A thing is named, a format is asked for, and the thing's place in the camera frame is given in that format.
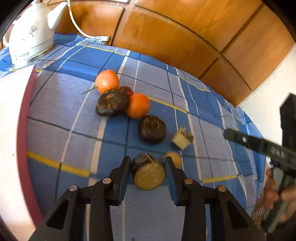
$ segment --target white cable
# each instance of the white cable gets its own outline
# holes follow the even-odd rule
[[[89,36],[87,35],[86,33],[84,33],[79,27],[78,25],[76,24],[74,18],[73,18],[73,14],[72,14],[72,10],[71,10],[71,4],[70,4],[70,0],[67,0],[68,1],[68,7],[69,7],[69,13],[70,13],[70,17],[71,17],[71,20],[72,20],[72,23],[74,24],[74,26],[77,28],[77,30],[82,34],[84,35],[85,37],[87,38],[93,38],[93,39],[102,39],[101,36]]]

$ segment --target black plastic tool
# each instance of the black plastic tool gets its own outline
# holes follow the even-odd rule
[[[86,204],[90,204],[89,240],[113,241],[110,206],[123,201],[130,171],[131,159],[125,156],[119,168],[95,185],[70,186],[29,241],[82,241]]]
[[[165,173],[174,204],[185,206],[182,241],[206,240],[206,204],[210,205],[212,240],[265,240],[263,232],[225,186],[204,187],[187,178],[171,157],[165,159]]]
[[[283,130],[282,145],[249,136],[232,129],[224,131],[224,138],[243,145],[271,158],[273,179],[276,190],[281,192],[295,185],[296,181],[296,96],[290,94],[280,108],[281,128]],[[274,232],[287,203],[281,199],[274,203],[272,210],[267,210],[262,221],[262,228],[267,233]]]

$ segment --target power cord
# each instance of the power cord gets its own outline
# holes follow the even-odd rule
[[[76,22],[75,22],[75,20],[74,20],[74,17],[73,17],[73,14],[72,14],[72,10],[71,10],[70,0],[67,0],[67,2],[68,2],[68,8],[69,8],[69,13],[70,13],[70,17],[71,17],[72,23],[74,24],[74,26],[77,28],[77,30],[78,30],[82,35],[84,35],[84,36],[87,37],[87,38],[98,39],[98,40],[101,40],[101,41],[109,41],[109,39],[110,39],[109,36],[90,36],[90,35],[87,35],[86,33],[84,33],[84,32],[78,27],[78,25],[76,24]]]

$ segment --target table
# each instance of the table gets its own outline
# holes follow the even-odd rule
[[[70,185],[93,185],[118,167],[123,156],[150,153],[161,161],[168,151],[181,155],[187,177],[212,188],[226,186],[251,214],[262,188],[266,157],[223,138],[225,128],[261,137],[240,108],[196,77],[150,56],[74,34],[55,34],[54,42],[53,51],[32,63],[39,74],[27,130],[30,177],[43,215]],[[162,143],[143,143],[138,120],[127,115],[106,118],[95,113],[99,92],[81,93],[105,69],[118,73],[120,86],[149,97],[149,114],[159,116],[167,126]],[[0,77],[13,71],[9,50],[1,50]],[[181,126],[194,136],[183,152],[171,144]],[[123,204],[112,207],[111,216],[114,240],[181,239],[184,208],[174,206],[166,181],[144,192],[130,179]],[[209,222],[207,230],[210,240]]]

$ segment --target food item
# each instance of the food item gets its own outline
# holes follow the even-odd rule
[[[192,142],[193,135],[188,130],[186,130],[184,126],[180,127],[172,139],[172,143],[174,143],[181,150],[184,150]]]
[[[124,90],[128,93],[128,96],[131,97],[133,95],[133,91],[128,86],[121,86],[118,88],[119,90]]]
[[[124,113],[129,105],[129,96],[124,90],[110,90],[103,93],[96,104],[100,116],[114,117]]]
[[[100,93],[105,93],[106,91],[117,89],[119,87],[119,79],[114,71],[108,69],[97,75],[94,85]]]
[[[165,179],[164,167],[147,153],[132,160],[131,172],[136,187],[144,191],[159,187]]]
[[[182,166],[181,157],[176,152],[173,152],[173,151],[167,152],[163,156],[163,160],[165,160],[167,156],[170,156],[172,158],[176,168],[180,168]]]
[[[147,115],[139,121],[138,132],[144,142],[154,144],[165,139],[167,129],[163,120],[158,116]]]
[[[150,109],[150,100],[142,93],[133,94],[130,97],[130,104],[126,111],[129,117],[139,119],[147,115]]]

